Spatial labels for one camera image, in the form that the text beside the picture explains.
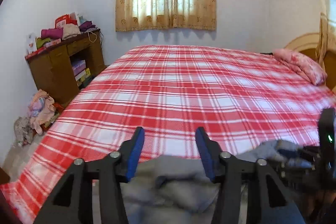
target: plaid bed sheet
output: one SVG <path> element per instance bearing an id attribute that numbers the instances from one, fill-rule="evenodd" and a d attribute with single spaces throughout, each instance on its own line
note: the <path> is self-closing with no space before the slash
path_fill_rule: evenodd
<path id="1" fill-rule="evenodd" d="M 318 144 L 316 121 L 336 96 L 273 56 L 211 47 L 136 47 L 97 76 L 63 112 L 20 178 L 1 185 L 24 224 L 32 223 L 76 158 L 103 158 L 145 129 L 141 161 L 161 154 L 198 158 L 203 126 L 224 151 L 261 142 Z"/>

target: headboard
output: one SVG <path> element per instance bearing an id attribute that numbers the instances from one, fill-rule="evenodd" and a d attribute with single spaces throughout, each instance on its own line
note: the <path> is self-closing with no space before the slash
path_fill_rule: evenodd
<path id="1" fill-rule="evenodd" d="M 295 38 L 285 48 L 301 52 L 316 60 L 316 47 L 319 43 L 320 33 L 306 33 Z M 325 72 L 328 74 L 326 86 L 336 92 L 336 52 L 327 51 L 324 57 Z"/>

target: green cloth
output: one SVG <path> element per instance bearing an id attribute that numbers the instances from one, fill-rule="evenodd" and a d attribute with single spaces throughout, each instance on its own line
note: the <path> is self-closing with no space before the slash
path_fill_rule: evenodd
<path id="1" fill-rule="evenodd" d="M 50 41 L 51 41 L 51 38 L 42 39 L 41 37 L 39 37 L 36 40 L 36 48 L 39 49 L 44 45 L 44 43 L 47 43 L 47 42 L 50 42 Z"/>

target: silver bolt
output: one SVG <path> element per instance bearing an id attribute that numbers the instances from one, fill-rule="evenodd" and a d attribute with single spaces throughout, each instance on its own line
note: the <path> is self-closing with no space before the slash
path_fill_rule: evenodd
<path id="1" fill-rule="evenodd" d="M 83 162 L 84 162 L 83 159 L 75 159 L 75 160 L 73 161 L 73 163 L 74 163 L 75 165 L 81 165 Z"/>
<path id="2" fill-rule="evenodd" d="M 119 158 L 119 156 L 120 156 L 120 153 L 118 151 L 113 151 L 110 153 L 111 158 L 116 159 L 116 158 Z"/>
<path id="3" fill-rule="evenodd" d="M 257 163 L 258 163 L 259 165 L 261 165 L 261 166 L 265 166 L 265 165 L 267 165 L 267 161 L 264 160 L 264 159 L 258 159 L 258 160 L 257 160 Z"/>
<path id="4" fill-rule="evenodd" d="M 222 159 L 229 159 L 231 157 L 231 154 L 229 152 L 221 152 L 220 157 Z"/>

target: wall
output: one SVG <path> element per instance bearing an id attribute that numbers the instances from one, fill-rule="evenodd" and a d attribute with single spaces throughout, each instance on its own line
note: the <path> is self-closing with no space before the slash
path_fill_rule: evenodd
<path id="1" fill-rule="evenodd" d="M 283 47 L 296 37 L 320 30 L 320 0 L 269 0 L 264 51 Z"/>
<path id="2" fill-rule="evenodd" d="M 267 0 L 217 0 L 217 31 L 169 30 L 115 32 L 115 0 L 82 0 L 80 12 L 104 34 L 104 58 L 113 63 L 129 49 L 144 44 L 203 45 L 258 50 L 264 40 Z"/>
<path id="3" fill-rule="evenodd" d="M 55 18 L 77 9 L 77 0 L 4 0 L 0 6 L 0 165 L 15 139 L 13 123 L 26 115 L 36 86 L 24 59 L 26 35 L 51 28 Z"/>

